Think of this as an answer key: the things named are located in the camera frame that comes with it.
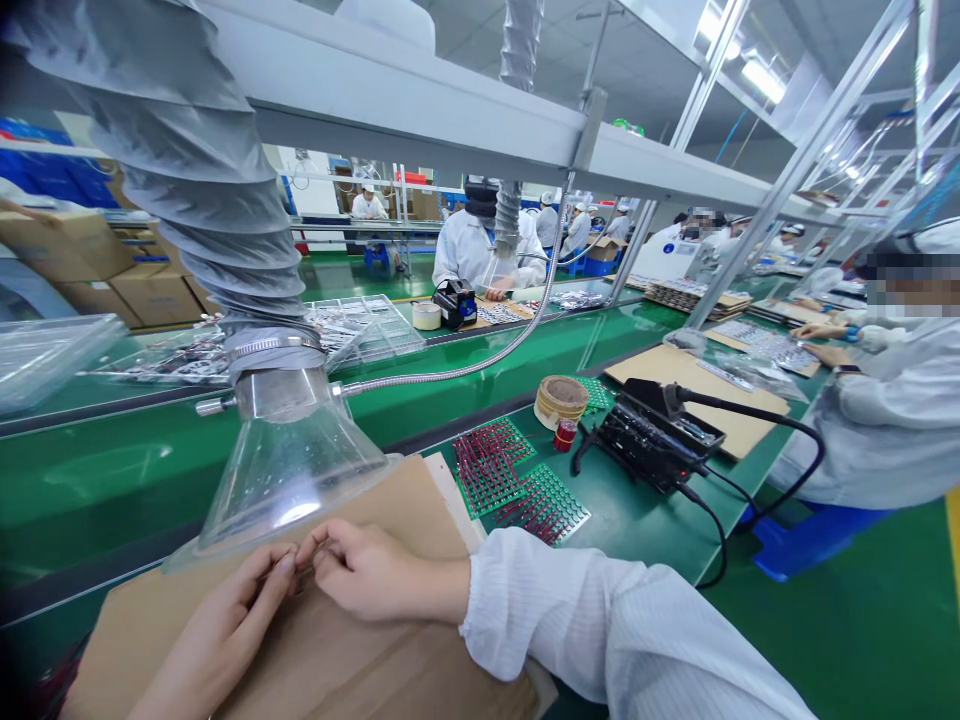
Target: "blue stool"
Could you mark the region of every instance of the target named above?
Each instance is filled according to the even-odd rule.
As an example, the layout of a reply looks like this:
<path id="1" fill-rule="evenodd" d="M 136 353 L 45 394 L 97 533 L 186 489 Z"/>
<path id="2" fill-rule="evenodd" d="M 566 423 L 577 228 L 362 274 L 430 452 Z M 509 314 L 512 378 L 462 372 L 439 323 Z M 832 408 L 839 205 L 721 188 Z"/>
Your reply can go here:
<path id="1" fill-rule="evenodd" d="M 570 253 L 570 255 L 568 255 L 564 259 L 569 260 L 575 254 L 576 253 Z M 584 253 L 579 260 L 577 260 L 575 263 L 571 265 L 567 265 L 563 269 L 566 270 L 568 273 L 570 273 L 570 277 L 576 277 L 578 274 L 582 273 L 586 269 L 586 267 L 587 267 L 587 254 Z"/>
<path id="2" fill-rule="evenodd" d="M 786 528 L 772 517 L 765 517 L 753 528 L 753 534 L 763 543 L 763 550 L 753 556 L 753 562 L 777 582 L 786 582 L 846 550 L 853 545 L 854 537 L 894 512 L 803 504 L 814 514 L 799 525 Z M 753 511 L 747 508 L 740 521 L 751 517 Z"/>
<path id="3" fill-rule="evenodd" d="M 370 245 L 363 248 L 363 264 L 372 268 L 375 262 L 382 262 L 383 266 L 390 269 L 390 253 L 387 252 L 387 246 L 383 243 L 377 243 L 376 247 L 371 249 Z"/>

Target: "flexible duct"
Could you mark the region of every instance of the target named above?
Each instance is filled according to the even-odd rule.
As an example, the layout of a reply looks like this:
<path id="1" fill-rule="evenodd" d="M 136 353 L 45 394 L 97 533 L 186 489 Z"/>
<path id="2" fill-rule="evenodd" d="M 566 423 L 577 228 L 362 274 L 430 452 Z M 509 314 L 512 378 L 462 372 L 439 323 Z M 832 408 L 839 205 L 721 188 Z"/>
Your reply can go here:
<path id="1" fill-rule="evenodd" d="M 533 92 L 542 23 L 543 0 L 507 0 L 503 49 L 500 51 L 500 82 L 524 92 Z M 516 256 L 520 243 L 521 190 L 521 183 L 508 180 L 502 183 L 497 193 L 494 232 L 497 253 L 502 257 Z"/>
<path id="2" fill-rule="evenodd" d="M 226 309 L 227 348 L 317 340 L 303 320 L 300 255 L 254 111 L 189 0 L 34 0 L 17 28 L 27 60 L 65 81 L 119 161 L 131 201 L 160 219 L 183 264 Z M 306 347 L 248 355 L 249 369 L 318 367 Z"/>

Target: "metal hose clamp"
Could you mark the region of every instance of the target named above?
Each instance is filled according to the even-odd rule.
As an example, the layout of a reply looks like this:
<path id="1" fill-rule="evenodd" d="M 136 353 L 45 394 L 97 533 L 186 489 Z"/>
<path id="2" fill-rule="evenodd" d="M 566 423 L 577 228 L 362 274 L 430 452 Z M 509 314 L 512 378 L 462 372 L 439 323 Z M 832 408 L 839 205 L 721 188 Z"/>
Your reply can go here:
<path id="1" fill-rule="evenodd" d="M 246 345 L 241 345 L 240 347 L 234 348 L 227 353 L 227 361 L 232 363 L 235 360 L 246 357 L 247 355 L 253 355 L 254 353 L 262 352 L 264 350 L 276 350 L 278 348 L 285 347 L 308 347 L 323 352 L 323 348 L 320 347 L 320 344 L 315 340 L 309 340 L 301 337 L 268 338 L 266 340 L 257 340 L 255 342 L 247 343 Z"/>

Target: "plastic bag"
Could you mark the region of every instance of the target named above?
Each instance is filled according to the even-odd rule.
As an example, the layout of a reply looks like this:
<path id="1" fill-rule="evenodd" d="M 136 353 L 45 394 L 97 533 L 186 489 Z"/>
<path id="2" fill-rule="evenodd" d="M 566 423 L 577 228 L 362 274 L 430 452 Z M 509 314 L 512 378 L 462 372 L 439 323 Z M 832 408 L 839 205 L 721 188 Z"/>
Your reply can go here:
<path id="1" fill-rule="evenodd" d="M 680 328 L 663 336 L 663 344 L 702 358 L 707 351 L 707 336 L 699 330 Z"/>
<path id="2" fill-rule="evenodd" d="M 722 353 L 716 356 L 714 364 L 743 378 L 754 387 L 772 392 L 784 400 L 810 402 L 790 376 L 769 358 Z"/>

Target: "black cable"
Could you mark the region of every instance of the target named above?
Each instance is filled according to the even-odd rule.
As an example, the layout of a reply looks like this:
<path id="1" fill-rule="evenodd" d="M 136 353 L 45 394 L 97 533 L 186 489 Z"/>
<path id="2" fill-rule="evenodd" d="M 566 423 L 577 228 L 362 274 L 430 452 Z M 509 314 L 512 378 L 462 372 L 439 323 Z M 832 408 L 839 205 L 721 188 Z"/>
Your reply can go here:
<path id="1" fill-rule="evenodd" d="M 746 490 L 744 490 L 742 487 L 740 487 L 739 485 L 737 485 L 733 480 L 731 480 L 730 478 L 728 478 L 726 475 L 721 475 L 720 473 L 718 473 L 718 472 L 717 472 L 716 470 L 714 470 L 712 467 L 708 467 L 707 470 L 709 470 L 710 472 L 712 472 L 712 473 L 713 473 L 714 475 L 716 475 L 718 478 L 720 478 L 721 480 L 723 480 L 727 485 L 729 485 L 729 486 L 732 487 L 734 490 L 736 490 L 738 493 L 740 493 L 740 494 L 743 496 L 743 499 L 747 501 L 747 504 L 750 506 L 750 509 L 753 511 L 753 514 L 754 514 L 754 515 L 759 515 L 759 514 L 760 514 L 760 510 L 759 510 L 759 508 L 757 508 L 757 504 L 753 501 L 753 498 L 750 497 L 750 493 L 748 493 L 748 492 L 747 492 Z"/>
<path id="2" fill-rule="evenodd" d="M 723 580 L 723 576 L 727 574 L 727 537 L 723 533 L 723 525 L 720 524 L 720 518 L 718 518 L 717 514 L 710 509 L 710 506 L 703 501 L 703 498 L 691 490 L 686 483 L 677 483 L 676 488 L 685 498 L 707 511 L 713 519 L 714 525 L 717 526 L 717 533 L 720 535 L 720 570 L 713 580 L 697 585 L 697 590 L 706 590 L 719 584 L 719 582 Z"/>
<path id="3" fill-rule="evenodd" d="M 693 390 L 688 390 L 687 388 L 683 387 L 677 387 L 676 394 L 677 399 L 680 400 L 680 402 L 692 402 L 697 403 L 698 405 L 707 405 L 708 407 L 715 407 L 720 410 L 729 410 L 730 412 L 739 413 L 740 415 L 754 417 L 758 420 L 766 420 L 767 422 L 776 423 L 777 425 L 786 425 L 787 427 L 792 427 L 794 430 L 799 430 L 805 435 L 813 438 L 813 441 L 817 444 L 817 456 L 813 459 L 813 462 L 810 463 L 810 467 L 806 469 L 806 471 L 793 485 L 787 489 L 786 492 L 783 493 L 783 495 L 778 497 L 766 509 L 759 513 L 755 513 L 750 520 L 738 525 L 736 529 L 736 532 L 738 533 L 749 532 L 762 518 L 767 517 L 774 510 L 783 505 L 787 500 L 792 498 L 796 492 L 803 487 L 803 484 L 810 479 L 810 476 L 817 471 L 817 468 L 820 467 L 820 463 L 823 462 L 824 456 L 827 454 L 827 446 L 826 443 L 823 442 L 823 437 L 820 435 L 820 433 L 813 428 L 807 427 L 801 422 L 797 422 L 793 418 L 786 417 L 785 415 L 778 415 L 777 413 L 769 412 L 767 410 L 758 410 L 757 408 L 752 408 L 748 405 L 741 405 L 740 403 L 730 402 L 729 400 L 721 400 L 720 398 L 711 397 L 710 395 L 701 395 L 698 392 L 694 392 Z"/>

